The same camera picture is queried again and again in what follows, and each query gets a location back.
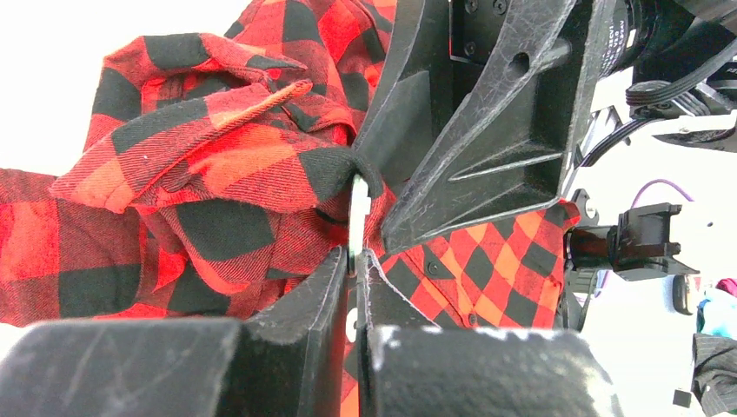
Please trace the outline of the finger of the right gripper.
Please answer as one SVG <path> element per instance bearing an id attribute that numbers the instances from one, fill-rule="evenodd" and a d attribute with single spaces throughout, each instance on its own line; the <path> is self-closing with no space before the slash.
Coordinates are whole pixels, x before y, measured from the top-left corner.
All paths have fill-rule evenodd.
<path id="1" fill-rule="evenodd" d="M 354 149 L 401 189 L 453 113 L 446 1 L 400 1 L 380 82 Z"/>
<path id="2" fill-rule="evenodd" d="M 390 253 L 556 203 L 600 76 L 608 1 L 446 2 L 453 113 L 396 190 Z"/>

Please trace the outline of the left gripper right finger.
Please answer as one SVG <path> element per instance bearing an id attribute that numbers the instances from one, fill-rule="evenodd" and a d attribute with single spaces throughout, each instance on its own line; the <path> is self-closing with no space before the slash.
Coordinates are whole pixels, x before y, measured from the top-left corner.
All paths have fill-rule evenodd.
<path id="1" fill-rule="evenodd" d="M 388 281 L 372 251 L 355 270 L 361 415 L 622 415 L 612 381 L 578 334 L 443 328 Z"/>

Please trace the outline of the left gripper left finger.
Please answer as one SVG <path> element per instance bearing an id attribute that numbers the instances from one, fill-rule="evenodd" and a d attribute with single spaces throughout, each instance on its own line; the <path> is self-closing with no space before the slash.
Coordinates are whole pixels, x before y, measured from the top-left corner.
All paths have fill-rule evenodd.
<path id="1" fill-rule="evenodd" d="M 35 325 L 1 362 L 4 416 L 337 416 L 347 255 L 246 321 Z"/>

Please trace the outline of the red black plaid shirt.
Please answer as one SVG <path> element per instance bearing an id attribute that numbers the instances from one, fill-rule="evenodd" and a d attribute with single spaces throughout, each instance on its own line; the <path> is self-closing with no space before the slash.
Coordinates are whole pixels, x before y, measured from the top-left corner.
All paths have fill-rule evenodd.
<path id="1" fill-rule="evenodd" d="M 443 328 L 546 329 L 574 204 L 390 253 L 398 194 L 354 141 L 400 1 L 255 1 L 223 35 L 141 36 L 104 61 L 65 175 L 1 173 L 1 320 L 230 318 L 347 255 L 340 413 L 360 413 L 359 255 Z"/>

